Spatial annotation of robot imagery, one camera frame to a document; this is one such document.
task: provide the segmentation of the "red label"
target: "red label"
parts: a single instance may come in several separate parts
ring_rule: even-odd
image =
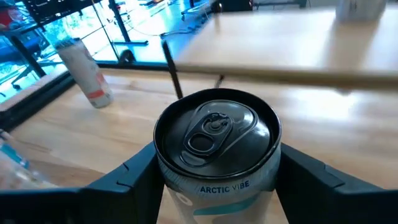
[[[103,90],[97,90],[97,91],[87,94],[87,97],[89,99],[92,99],[92,98],[97,98],[97,97],[103,96],[104,94],[105,93]]]

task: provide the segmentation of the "light wood surface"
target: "light wood surface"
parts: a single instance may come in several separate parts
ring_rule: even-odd
[[[398,6],[341,24],[335,9],[214,16],[176,59],[183,72],[331,86],[398,84]]]
[[[77,86],[17,127],[12,135],[43,175],[58,185],[85,185],[152,140],[155,121],[176,100],[168,73],[105,70],[115,101],[94,109]],[[216,75],[181,75],[184,94],[212,88]],[[266,100],[282,121],[282,141],[387,189],[398,189],[398,93],[265,85],[227,78]],[[180,223],[165,190],[159,224]],[[287,223],[276,194],[267,223]]]

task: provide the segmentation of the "drink can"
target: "drink can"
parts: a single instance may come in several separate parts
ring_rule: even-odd
[[[108,106],[112,91],[84,43],[79,38],[67,39],[55,48],[88,101],[95,108]]]
[[[154,142],[184,223],[263,224],[280,162],[281,125],[260,98],[210,89],[171,104]]]

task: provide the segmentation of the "can lid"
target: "can lid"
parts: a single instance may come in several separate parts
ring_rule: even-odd
[[[268,105],[257,111],[246,104],[256,100],[266,105],[249,93],[217,89],[175,102],[155,128],[161,158],[177,172],[204,178],[236,176],[262,165],[280,137],[280,126]],[[276,120],[278,131],[269,128],[269,120]]]
[[[80,41],[80,38],[78,38],[78,37],[77,38],[66,38],[66,39],[58,41],[55,44],[55,49],[56,50],[61,50],[61,49],[67,48],[67,47],[70,47],[72,45],[75,45],[79,41]]]

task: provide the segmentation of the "plastic bottle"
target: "plastic bottle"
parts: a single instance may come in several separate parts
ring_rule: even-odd
[[[29,161],[17,152],[20,144],[0,129],[0,189],[42,189],[56,185],[31,170]]]

